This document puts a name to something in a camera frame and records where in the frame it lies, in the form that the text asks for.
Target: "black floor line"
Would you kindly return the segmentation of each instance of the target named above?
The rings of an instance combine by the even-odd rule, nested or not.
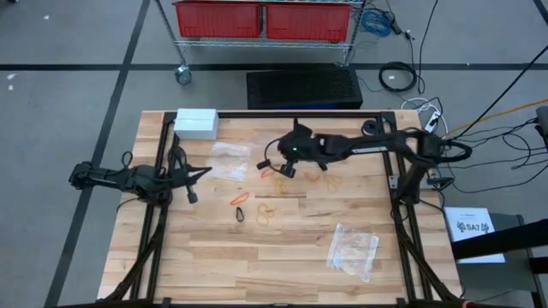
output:
[[[358,70],[378,70],[384,63],[352,63]],[[423,63],[422,70],[431,71],[520,71],[527,63]],[[179,64],[0,64],[0,71],[170,71]],[[190,64],[199,71],[254,71],[278,69],[331,68],[331,63],[249,63],[249,64]],[[548,70],[548,63],[535,63],[530,70]]]
[[[542,18],[545,20],[546,25],[548,26],[548,11],[546,11],[546,6],[542,3],[542,0],[533,0],[534,5],[537,6],[539,13],[542,15]]]
[[[119,71],[122,64],[0,64],[0,71]]]
[[[148,11],[149,5],[150,0],[142,0],[137,21],[135,22],[134,30],[132,31],[131,39],[129,40],[128,48],[126,49],[126,55],[123,58],[123,64],[120,73],[118,74],[114,91],[110,97],[109,107],[106,111],[106,115],[104,116],[103,125],[98,136],[97,144],[95,145],[95,150],[92,156],[92,164],[94,166],[99,166],[103,160],[104,149],[109,139],[110,130],[112,129],[112,123],[114,122],[114,118],[116,116],[116,110],[118,108],[118,104],[120,103],[123,87],[128,77],[129,66],[134,58],[135,49],[137,47],[137,42],[139,41],[139,36],[145,22],[146,12]],[[80,236],[82,224],[84,223],[84,218],[86,217],[87,206],[89,205],[91,194],[91,188],[85,189],[80,194],[72,222],[70,223],[70,228],[68,229],[68,234],[63,246],[61,257],[57,263],[56,272],[53,276],[50,290],[45,299],[45,307],[57,306],[59,299],[61,298],[61,293],[69,272],[72,257],[74,256],[76,244],[78,243],[78,237]]]

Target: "metal stand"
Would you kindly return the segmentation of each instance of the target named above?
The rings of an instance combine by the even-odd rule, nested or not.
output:
[[[226,2],[240,2],[246,0],[221,0]],[[182,38],[178,40],[171,28],[170,22],[165,14],[164,7],[160,0],[154,0],[158,6],[158,10],[162,17],[162,21],[168,31],[176,53],[181,60],[181,66],[175,71],[176,81],[182,86],[192,80],[190,68],[185,60],[184,52],[181,51],[181,46],[206,46],[206,47],[277,47],[277,48],[314,48],[314,49],[338,49],[342,50],[342,65],[348,66],[350,63],[350,55],[355,48],[354,42],[358,35],[360,23],[356,22],[350,40],[345,42],[331,42],[322,40],[307,40],[307,39],[271,39],[267,38],[264,33],[259,38]],[[363,16],[366,0],[259,0],[263,3],[343,3],[350,5],[360,5],[360,13],[358,21]]]
[[[362,119],[373,119],[376,123],[388,123],[391,131],[396,131],[396,118],[393,112],[349,112],[349,113],[337,113],[337,116],[348,117],[348,118],[362,118]],[[173,123],[176,117],[175,112],[166,112],[164,114],[162,131],[160,133],[160,140],[158,143],[158,152],[156,157],[155,166],[162,166],[163,157],[164,157],[164,148],[167,142],[167,136],[169,132],[169,126]],[[281,112],[272,112],[257,114],[253,112],[228,112],[223,113],[219,112],[219,117],[221,118],[247,118],[247,117],[265,117],[265,118],[329,118],[333,117],[333,114],[324,113],[324,112],[291,112],[291,111],[281,111]],[[378,131],[384,133],[384,126],[378,125]],[[172,148],[177,146],[179,139],[174,135]],[[392,308],[392,307],[417,307],[417,308],[437,308],[437,307],[462,307],[462,302],[450,291],[447,287],[436,277],[436,274],[432,268],[428,265],[426,260],[424,260],[423,251],[420,247],[420,233],[414,217],[414,211],[408,213],[409,216],[409,225],[411,229],[411,237],[408,236],[405,227],[403,226],[402,215],[400,212],[402,196],[409,196],[410,198],[414,197],[412,191],[417,189],[420,181],[417,181],[415,178],[422,177],[420,175],[420,169],[416,169],[409,174],[406,174],[405,165],[401,155],[396,155],[397,166],[399,174],[402,178],[411,177],[411,180],[402,180],[398,183],[397,187],[393,187],[390,184],[390,178],[394,175],[391,167],[390,156],[387,151],[383,151],[383,160],[384,166],[386,169],[386,179],[387,184],[390,188],[390,199],[391,199],[391,210],[394,216],[394,225],[395,230],[398,235],[398,244],[400,250],[400,257],[402,262],[402,271],[403,278],[405,282],[405,288],[408,295],[408,303],[405,301],[398,300],[396,305],[344,305],[348,308]],[[168,156],[169,166],[174,164],[173,156]],[[116,290],[106,297],[105,299],[100,299],[96,303],[83,304],[83,305],[71,305],[66,307],[74,308],[91,308],[91,307],[181,307],[181,308],[191,308],[196,307],[195,304],[182,305],[182,304],[171,304],[168,300],[160,304],[153,304],[153,299],[156,290],[156,284],[158,279],[158,270],[160,264],[160,256],[162,253],[162,245],[165,233],[165,226],[167,222],[168,215],[168,206],[162,206],[160,209],[160,214],[158,218],[158,225],[154,231],[152,237],[149,239],[149,234],[151,233],[152,228],[152,218],[154,214],[154,205],[148,204],[146,208],[145,218],[143,222],[143,229],[140,239],[140,248],[137,256],[137,260],[134,266],[130,269],[126,277],[119,284]],[[422,282],[422,287],[424,290],[430,289],[430,286],[438,292],[440,301],[432,301],[432,293],[425,292],[425,300],[417,300],[417,295],[414,290],[414,279],[411,272],[411,264],[409,262],[409,256],[411,255],[415,262],[419,265],[420,268],[420,279]],[[141,273],[143,266],[146,260],[152,255],[152,267],[150,270],[150,276],[148,277],[148,286],[146,290],[146,297],[144,299],[138,299],[140,283],[141,283]],[[125,293],[131,286],[131,293],[129,300],[122,300]],[[246,308],[272,308],[276,305],[238,305],[239,307]],[[285,305],[293,306],[295,308],[309,308],[309,305]],[[340,308],[340,305],[321,305],[324,308]]]
[[[185,56],[182,53],[181,49],[179,48],[177,44],[175,44],[177,39],[175,37],[175,34],[173,33],[173,29],[171,29],[170,21],[168,21],[168,17],[165,14],[164,7],[160,3],[160,0],[154,0],[154,2],[158,6],[158,11],[160,11],[160,16],[162,16],[162,21],[164,21],[165,28],[168,30],[170,39],[172,42],[174,42],[173,46],[175,47],[176,53],[179,56],[179,60],[181,60],[181,66],[177,68],[175,71],[175,79],[181,86],[184,86],[192,80],[192,74],[190,74],[190,68],[188,68],[187,60],[185,60]]]

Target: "wooden tabletop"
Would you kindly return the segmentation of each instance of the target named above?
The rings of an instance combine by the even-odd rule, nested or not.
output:
[[[398,129],[418,127],[414,111],[396,112]],[[133,164],[154,164],[164,112],[143,112],[135,140]],[[364,119],[301,119],[315,133],[360,135]],[[215,156],[215,142],[244,145],[250,150],[244,181],[214,177],[194,186],[199,202],[189,204],[184,188],[174,190],[155,300],[175,303],[330,303],[393,304],[406,297],[390,198],[381,154],[361,155],[332,163],[321,173],[312,163],[295,165],[294,179],[278,174],[261,177],[266,144],[292,128],[287,118],[221,119],[216,141],[185,140],[180,146],[194,166],[214,164],[230,171],[226,156]],[[273,163],[282,158],[272,146]],[[235,219],[230,201],[249,193],[239,204],[244,222]],[[124,194],[122,200],[134,196]],[[421,194],[439,205],[434,192]],[[98,297],[108,295],[125,276],[137,255],[145,205],[125,204],[119,211]],[[457,296],[461,286],[440,211],[415,206],[426,260]],[[325,266],[338,223],[378,236],[370,281]],[[148,277],[150,264],[144,270]],[[414,285],[422,295],[412,261]],[[141,284],[141,297],[146,279]]]

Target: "orange rubber band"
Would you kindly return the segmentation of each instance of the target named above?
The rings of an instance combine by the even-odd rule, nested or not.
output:
[[[319,178],[321,177],[321,175],[317,175],[314,177],[313,174],[311,174],[310,172],[305,172],[305,177],[309,180],[309,181],[317,181],[319,180]]]
[[[234,198],[234,200],[230,201],[230,205],[238,205],[246,201],[248,198],[249,198],[249,192],[245,192],[241,194],[240,196]]]
[[[260,178],[264,179],[265,177],[273,174],[274,174],[274,170],[268,168],[267,170],[263,171],[263,173],[260,174]]]

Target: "rubber band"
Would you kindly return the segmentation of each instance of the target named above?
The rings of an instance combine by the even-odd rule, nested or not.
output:
[[[324,175],[324,181],[329,193],[336,193],[338,186],[343,183],[343,178],[337,175]]]
[[[246,201],[248,198],[249,198],[249,192],[245,192],[241,194],[240,196],[234,198],[232,201],[230,201],[230,205],[238,205]]]
[[[257,223],[261,226],[268,226],[271,223],[270,218],[275,215],[274,209],[271,209],[267,204],[257,205]]]
[[[288,193],[288,189],[285,186],[285,181],[283,179],[276,179],[276,193],[278,194]]]
[[[274,175],[274,170],[271,168],[268,168],[267,170],[263,171],[263,173],[260,174],[260,178],[264,179],[267,176]]]
[[[306,177],[309,181],[317,181],[317,180],[319,180],[319,178],[320,178],[321,176],[322,176],[322,175],[314,176],[314,175],[311,174],[310,172],[305,172],[305,177]]]
[[[243,222],[246,219],[246,217],[243,215],[243,210],[241,210],[241,207],[238,206],[236,208],[236,220],[238,222]]]

